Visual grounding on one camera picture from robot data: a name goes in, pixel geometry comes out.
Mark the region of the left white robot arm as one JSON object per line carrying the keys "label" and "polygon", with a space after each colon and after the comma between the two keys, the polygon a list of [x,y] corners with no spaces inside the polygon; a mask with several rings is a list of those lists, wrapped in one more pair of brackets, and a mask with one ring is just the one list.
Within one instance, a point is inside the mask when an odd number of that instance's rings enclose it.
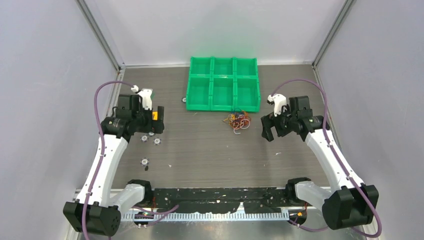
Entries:
{"label": "left white robot arm", "polygon": [[67,201],[63,214],[75,231],[88,235],[114,236],[121,217],[132,207],[148,207],[153,190],[147,180],[132,179],[111,196],[112,184],[121,157],[135,133],[162,134],[165,108],[143,106],[143,97],[121,94],[113,114],[99,124],[97,152],[87,179],[75,200]]}

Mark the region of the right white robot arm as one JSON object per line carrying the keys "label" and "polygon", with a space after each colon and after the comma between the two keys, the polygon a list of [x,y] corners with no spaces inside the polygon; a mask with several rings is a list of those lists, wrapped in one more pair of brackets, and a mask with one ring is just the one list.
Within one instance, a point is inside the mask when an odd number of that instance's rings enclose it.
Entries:
{"label": "right white robot arm", "polygon": [[268,96],[267,103],[273,106],[273,112],[261,117],[261,136],[273,141],[272,128],[278,137],[299,135],[319,161],[330,185],[330,190],[325,190],[308,177],[290,179],[285,186],[287,202],[305,202],[320,210],[332,230],[371,224],[379,192],[374,185],[365,184],[350,167],[325,118],[313,114],[309,97],[274,94]]}

